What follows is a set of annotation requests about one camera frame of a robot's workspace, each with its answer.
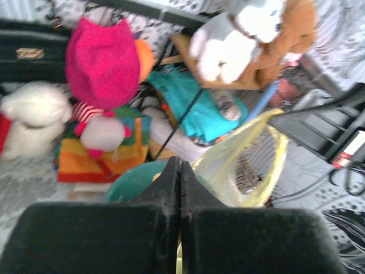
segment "teal cloth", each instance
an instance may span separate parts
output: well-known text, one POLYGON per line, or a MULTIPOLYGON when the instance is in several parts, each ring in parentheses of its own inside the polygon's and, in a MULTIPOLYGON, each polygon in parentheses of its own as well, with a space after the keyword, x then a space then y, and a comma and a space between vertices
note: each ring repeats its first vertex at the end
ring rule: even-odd
MULTIPOLYGON (((179 68, 174 67, 168 67, 162 72, 153 71, 148 80, 161 92, 177 120, 182 117, 200 89, 189 71, 180 72, 179 68)), ((247 107, 235 96, 234 100, 241 110, 241 118, 229 121, 220 114, 208 90, 204 90, 180 127, 190 138, 199 138, 203 142, 213 141, 240 126, 248 115, 247 107)))

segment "white plush toy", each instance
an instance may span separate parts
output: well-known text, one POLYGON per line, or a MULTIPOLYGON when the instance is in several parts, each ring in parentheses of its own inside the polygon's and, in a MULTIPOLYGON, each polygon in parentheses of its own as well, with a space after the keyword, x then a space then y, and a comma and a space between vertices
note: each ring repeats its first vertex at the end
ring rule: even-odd
POLYGON ((11 120, 2 156, 6 160, 51 154, 72 116, 62 90, 47 82, 28 83, 3 97, 1 111, 11 120))
POLYGON ((74 105, 73 118, 79 122, 75 127, 75 135, 80 137, 81 144, 92 158, 99 158, 104 152, 117 153, 124 138, 132 135, 132 130, 115 117, 113 111, 83 102, 74 105))
POLYGON ((201 77, 219 76, 232 83, 261 53, 258 43, 269 43, 280 32, 285 0, 230 0, 228 10, 201 26, 192 36, 190 56, 201 77))

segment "blue handle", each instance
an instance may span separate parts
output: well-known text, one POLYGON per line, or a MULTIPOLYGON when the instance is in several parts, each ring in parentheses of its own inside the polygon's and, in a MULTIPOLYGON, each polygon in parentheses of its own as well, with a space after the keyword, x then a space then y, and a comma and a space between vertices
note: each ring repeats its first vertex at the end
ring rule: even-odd
POLYGON ((260 114, 260 112, 266 107, 266 105, 269 102, 269 100, 271 99, 271 97, 273 97, 273 95, 277 92, 278 87, 279 87, 279 80, 274 81, 267 87, 265 92, 260 97, 259 101, 256 103, 256 105, 253 107, 253 109, 247 115, 243 124, 254 119, 257 115, 260 114))

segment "brown teddy bear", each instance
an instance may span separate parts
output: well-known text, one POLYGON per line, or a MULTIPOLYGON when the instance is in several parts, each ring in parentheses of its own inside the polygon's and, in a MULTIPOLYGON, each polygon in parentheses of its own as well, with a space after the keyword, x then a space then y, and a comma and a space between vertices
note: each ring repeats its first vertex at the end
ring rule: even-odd
POLYGON ((316 40, 317 11, 312 0, 286 0, 280 35, 268 44, 260 44, 262 53, 251 61, 241 74, 239 82, 257 82, 265 88, 275 81, 283 67, 286 53, 305 53, 316 40))

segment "yellow plastic bag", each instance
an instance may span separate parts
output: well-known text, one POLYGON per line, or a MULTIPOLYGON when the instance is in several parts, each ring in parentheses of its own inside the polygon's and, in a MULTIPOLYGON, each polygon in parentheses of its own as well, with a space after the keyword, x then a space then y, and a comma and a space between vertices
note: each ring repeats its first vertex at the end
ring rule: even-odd
POLYGON ((227 206, 262 207, 269 199, 284 166, 288 138, 267 123, 281 113, 278 109, 264 112, 192 163, 200 182, 227 206), (236 182, 242 157, 262 179, 248 194, 236 182))

